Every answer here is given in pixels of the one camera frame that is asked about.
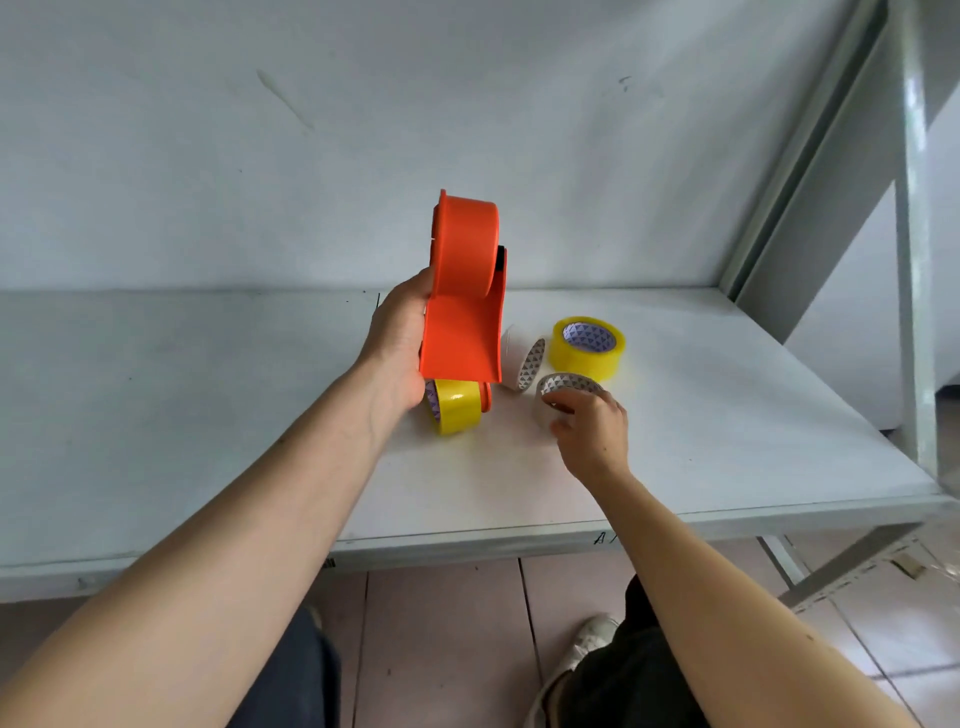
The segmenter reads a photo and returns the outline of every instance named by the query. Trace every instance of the tiled floor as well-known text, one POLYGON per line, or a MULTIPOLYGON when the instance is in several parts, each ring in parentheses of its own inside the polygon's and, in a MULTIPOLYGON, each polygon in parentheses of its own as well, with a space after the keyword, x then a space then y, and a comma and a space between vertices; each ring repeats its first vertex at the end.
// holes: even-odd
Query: tiled floor
MULTIPOLYGON (((815 568, 856 537, 794 535, 815 568)), ((924 728, 960 715, 960 520, 928 526, 916 580, 883 564, 803 615, 924 728)), ((715 546, 772 593, 783 582, 754 540, 715 546)), ((518 726, 583 619, 622 617, 633 575, 604 550, 445 567, 324 573, 308 597, 344 664, 342 728, 518 726)), ((79 599, 0 606, 0 681, 79 599)))

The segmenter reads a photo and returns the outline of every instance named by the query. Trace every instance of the shoe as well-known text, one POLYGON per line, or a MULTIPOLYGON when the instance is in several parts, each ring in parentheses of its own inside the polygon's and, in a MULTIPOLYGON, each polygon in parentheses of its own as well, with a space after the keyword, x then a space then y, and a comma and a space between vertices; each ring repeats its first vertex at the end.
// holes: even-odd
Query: shoe
POLYGON ((573 644, 566 651, 560 660, 560 664, 550 675, 550 679, 543 683, 537 698, 534 700, 533 707, 523 723, 523 728, 546 728, 546 711, 543 709, 543 699, 550 692, 550 689, 557 684, 568 672, 572 671, 581 661, 595 649, 606 647, 613 641, 613 635, 620 622, 611 615, 597 615, 584 622, 583 626, 577 631, 577 636, 573 638, 573 644))

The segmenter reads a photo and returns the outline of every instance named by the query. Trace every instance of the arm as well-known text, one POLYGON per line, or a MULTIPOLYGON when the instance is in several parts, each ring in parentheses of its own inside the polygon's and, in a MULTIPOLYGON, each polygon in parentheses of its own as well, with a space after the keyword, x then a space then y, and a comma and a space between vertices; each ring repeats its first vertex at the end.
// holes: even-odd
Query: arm
POLYGON ((356 364, 37 651, 0 692, 0 727, 227 724, 423 396, 431 282, 398 286, 356 364))
POLYGON ((627 413, 609 392, 564 389, 544 399, 574 411, 572 424, 553 424, 564 462, 623 542, 713 728, 916 728, 870 678, 631 475, 627 413))

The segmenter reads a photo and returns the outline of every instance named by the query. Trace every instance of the left hand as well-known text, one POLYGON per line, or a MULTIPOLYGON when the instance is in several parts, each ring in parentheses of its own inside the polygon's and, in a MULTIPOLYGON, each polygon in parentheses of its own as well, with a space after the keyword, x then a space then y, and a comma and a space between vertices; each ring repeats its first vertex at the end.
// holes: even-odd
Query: left hand
POLYGON ((433 289, 433 269, 424 268, 404 281, 373 313, 367 341, 357 363, 383 367, 396 394, 407 409, 423 399, 420 376, 420 345, 423 343, 423 312, 433 289))

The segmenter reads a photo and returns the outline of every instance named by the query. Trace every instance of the forearm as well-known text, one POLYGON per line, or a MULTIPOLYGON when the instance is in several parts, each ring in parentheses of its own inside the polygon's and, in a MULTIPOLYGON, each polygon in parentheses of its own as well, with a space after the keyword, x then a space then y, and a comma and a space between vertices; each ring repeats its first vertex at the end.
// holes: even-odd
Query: forearm
POLYGON ((377 367, 341 377, 37 652, 0 695, 0 725, 226 724, 402 410, 377 367))
POLYGON ((873 681, 629 475, 589 488, 713 728, 916 726, 873 681))

